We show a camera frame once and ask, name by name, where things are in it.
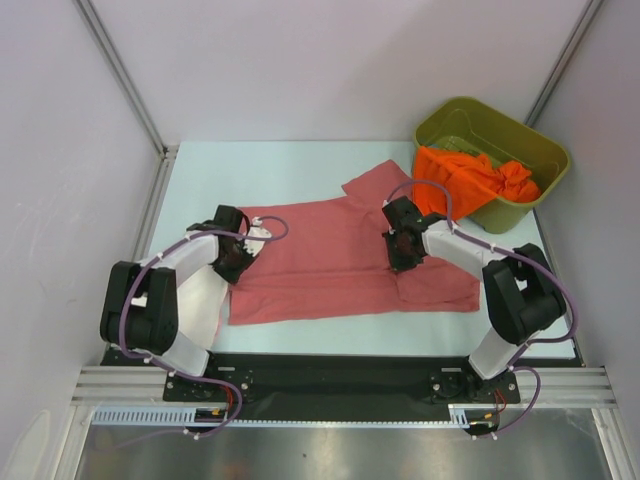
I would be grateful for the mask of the pink t shirt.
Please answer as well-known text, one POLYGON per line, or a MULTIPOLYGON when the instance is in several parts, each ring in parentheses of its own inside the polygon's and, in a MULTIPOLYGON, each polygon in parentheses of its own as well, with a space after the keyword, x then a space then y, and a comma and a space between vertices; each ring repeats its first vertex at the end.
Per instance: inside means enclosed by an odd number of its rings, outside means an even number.
POLYGON ((232 286, 232 325, 400 312, 475 312, 478 280, 428 257, 391 270, 382 203, 407 175, 387 160, 344 184, 343 196, 307 203, 251 206, 249 217, 278 216, 288 235, 265 246, 232 286))

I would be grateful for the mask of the orange t shirt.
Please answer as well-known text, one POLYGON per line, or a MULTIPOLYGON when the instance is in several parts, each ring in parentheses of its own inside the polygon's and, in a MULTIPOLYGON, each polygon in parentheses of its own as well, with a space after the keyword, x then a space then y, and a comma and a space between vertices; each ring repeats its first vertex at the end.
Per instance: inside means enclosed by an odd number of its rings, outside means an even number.
POLYGON ((515 203, 529 203, 541 195, 532 172, 510 160, 494 167, 485 154, 473 156, 463 152, 421 147, 413 167, 413 202, 423 214, 447 212, 446 197, 452 199, 452 218, 459 220, 503 198, 515 203))

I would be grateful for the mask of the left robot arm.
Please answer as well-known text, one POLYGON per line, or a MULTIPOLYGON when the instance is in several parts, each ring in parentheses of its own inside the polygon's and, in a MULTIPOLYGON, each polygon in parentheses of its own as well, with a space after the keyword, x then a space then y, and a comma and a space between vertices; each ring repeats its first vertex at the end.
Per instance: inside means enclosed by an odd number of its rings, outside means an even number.
POLYGON ((259 217, 220 205, 166 250, 110 272, 100 321, 101 338, 133 358, 155 360, 187 375, 197 398, 214 397, 220 374, 208 367, 230 286, 255 262, 272 234, 259 217))

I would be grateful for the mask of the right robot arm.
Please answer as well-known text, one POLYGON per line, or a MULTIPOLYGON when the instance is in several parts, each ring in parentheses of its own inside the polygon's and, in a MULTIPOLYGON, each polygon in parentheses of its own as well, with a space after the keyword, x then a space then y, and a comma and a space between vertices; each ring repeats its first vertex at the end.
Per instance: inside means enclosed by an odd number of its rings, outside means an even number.
POLYGON ((461 376, 461 388, 473 401, 486 400, 497 389, 496 377, 566 314, 565 297, 543 251, 531 243, 512 251, 491 245, 442 214, 424 216, 405 196, 384 203, 382 212, 389 224, 383 238, 394 272, 409 271, 433 257, 482 283, 490 329, 468 357, 471 370, 461 376))

